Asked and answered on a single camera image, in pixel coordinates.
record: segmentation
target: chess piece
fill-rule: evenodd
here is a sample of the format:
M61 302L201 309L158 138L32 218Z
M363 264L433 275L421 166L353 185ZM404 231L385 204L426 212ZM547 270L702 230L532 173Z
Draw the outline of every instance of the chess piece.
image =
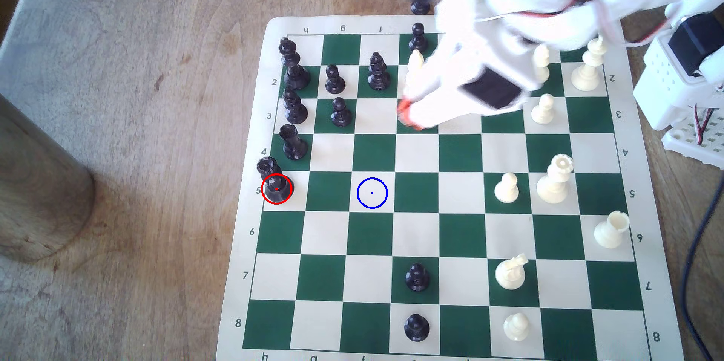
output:
M592 91L600 83L598 66L603 64L603 54L606 53L606 44L603 39L593 39L584 52L584 64L571 74L571 83L581 91Z
M502 179L495 185L495 198L501 202L509 203L518 199L518 177L514 173L502 175Z
M604 248L613 249L623 241L623 234L629 230L630 221L626 213L614 211L593 229L593 237Z
M540 198L549 204L558 204L568 196L566 181L574 171L574 161L570 156L557 154L548 165L547 174L538 180L536 191Z

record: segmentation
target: white chess piece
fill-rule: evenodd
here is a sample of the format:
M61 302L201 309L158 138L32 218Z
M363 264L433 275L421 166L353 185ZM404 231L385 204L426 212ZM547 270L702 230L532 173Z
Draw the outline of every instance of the white chess piece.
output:
M509 315L504 322L502 322L502 330L505 335L513 341L522 341L528 337L530 322L523 313L515 313Z
M553 121L553 96L550 94L541 95L538 105L531 111L533 121L540 125L550 124Z
M623 241L623 233L629 230L629 216L620 211L614 211L608 215L606 221L602 221L593 229L593 237L596 242L604 248L613 249Z
M495 185L495 198L501 202L514 202L518 199L518 178L515 174L502 175L502 179Z
M520 254L509 260L504 260L495 268L495 280L508 290L517 289L526 280L523 265L528 263L526 255Z
M574 171L574 161L570 156L557 154L553 157L545 176L538 180L536 191L540 198L549 204L558 204L568 196L566 181Z
M584 65L575 69L571 74L571 82L575 88L581 91L592 91L598 87L601 79L597 68L603 64L604 53L606 53L606 44L601 37L589 42L588 50L584 52Z

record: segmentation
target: black pawn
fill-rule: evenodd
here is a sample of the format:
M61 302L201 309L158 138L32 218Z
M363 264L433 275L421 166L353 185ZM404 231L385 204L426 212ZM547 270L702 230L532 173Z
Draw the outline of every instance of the black pawn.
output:
M287 67L287 72L284 74L287 88L298 90L307 87L311 81L311 74L299 65L297 45L283 37L279 41L279 52L282 53L282 64Z
M342 97L334 98L331 101L331 107L334 108L334 112L331 115L331 122L343 128L352 122L352 111L347 109L347 105Z
M284 155L292 161L297 161L307 154L309 145L307 142L299 137L297 133L297 127L294 125L284 124L279 130L279 136L284 141L282 151Z
M282 95L284 100L284 108L287 109L285 116L290 124L299 125L306 121L308 111L307 107L302 104L302 99L293 89L285 89Z
M324 88L330 94L339 94L345 89L345 79L339 76L339 69L334 65L330 64L324 70L327 73L327 82L324 83Z
M294 189L294 184L281 176L270 176L271 174L282 174L282 169L276 164L276 159L271 156L259 160L256 170L264 182L264 196L273 202L282 202L287 199Z
M392 79L390 73L387 73L387 64L385 64L385 59L378 52L372 53L372 57L369 58L368 70L367 84L369 84L369 87L382 91L390 86Z
M408 317L405 321L405 335L412 341L422 341L430 334L430 323L419 314Z
M427 50L427 39L425 38L425 26L418 22L412 25L412 40L408 43L410 51L419 50L424 52Z
M430 286L430 274L421 263L414 263L405 274L405 284L415 292L422 292Z

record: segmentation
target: white square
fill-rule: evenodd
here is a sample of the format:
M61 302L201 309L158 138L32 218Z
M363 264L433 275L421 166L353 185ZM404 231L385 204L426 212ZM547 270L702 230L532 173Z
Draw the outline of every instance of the white square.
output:
M584 255L586 260L626 261L634 260L634 248L631 246L630 228L623 235L621 245L614 249L600 246L593 237L593 230L607 216L581 216L581 233L584 237Z
M590 309L591 293L584 260L536 260L540 307Z
M571 153L579 173L620 173L613 134L571 134Z
M303 254L345 255L350 214L347 211L307 211L302 228Z
M440 218L437 213L395 213L393 255L395 257L438 257Z
M546 125L540 125L533 121L533 107L540 102L540 97L528 98L523 104L523 126L527 134L568 134L568 108L565 97L553 97L553 121Z
M529 321L528 337L513 341L502 330L506 318L523 313ZM538 307L490 307L490 352L492 356L511 358L543 358L543 331L541 310Z
M322 66L319 70L319 87L317 90L317 98L334 99L342 97L344 99L357 98L357 86L359 85L360 66L340 66L339 77L345 80L345 89L339 94L330 94L324 85L327 83L327 66Z
M351 172L354 134L314 134L309 171Z
M439 171L437 134L400 134L395 136L394 171Z
M526 173L528 153L525 134L483 134L483 171Z
M309 189L308 171L285 171L284 174L293 184L292 196L282 204L264 202L266 211L304 211L307 208L307 190Z
M360 66L369 66L372 53L378 52L388 66L400 60L399 34L363 34L360 40Z
M596 70L598 70L598 76L600 77L600 81L596 88L591 91L581 91L580 89L574 87L574 83L571 82L571 74L573 74L574 70L583 64L584 63L560 64L560 72L563 75L563 94L566 97L607 97L608 92L606 91L606 83L604 82L605 77L603 75L603 66L598 66L596 68Z
M511 259L525 254L536 257L533 216L530 214L486 214L485 246L488 258Z
M390 303L393 290L393 257L347 255L343 301Z
M461 184L470 186L462 190ZM484 214L483 172L440 172L438 196L440 213Z
M339 351L341 334L341 301L298 300L294 303L290 348Z
M297 45L299 64L302 66L319 66L321 64L321 49L324 43L322 34L291 34L289 40Z
M397 100L359 98L355 114L356 134L397 134Z
M300 258L299 254L256 254L251 298L295 300Z
M647 359L644 313L641 310L592 310L596 355L599 359Z
M536 188L538 181L546 176L546 173L528 173L528 180L531 189L531 210L533 214L550 214L558 216L577 216L581 213L578 207L578 190L575 188L575 173L571 173L571 178L566 181L568 195L566 199L558 204L550 204L543 201L538 195Z
M430 333L422 341L412 341L405 335L405 321L414 314L421 315L430 324ZM390 353L439 355L439 305L392 303L390 305Z
M441 257L439 267L440 304L490 305L486 258Z
M352 172L350 211L355 213L394 211L394 172Z

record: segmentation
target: wood grain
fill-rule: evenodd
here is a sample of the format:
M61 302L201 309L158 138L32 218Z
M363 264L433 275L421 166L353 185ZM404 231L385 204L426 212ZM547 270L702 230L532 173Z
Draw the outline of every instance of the wood grain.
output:
M0 50L0 94L90 167L98 189L90 226L66 249L34 265L0 259L0 354L213 358L267 22L408 9L408 0L23 0ZM651 14L627 21L631 37ZM663 151L646 124L644 133L678 285L719 170ZM712 224L724 222L720 211ZM718 358L723 240L711 227L690 287Z

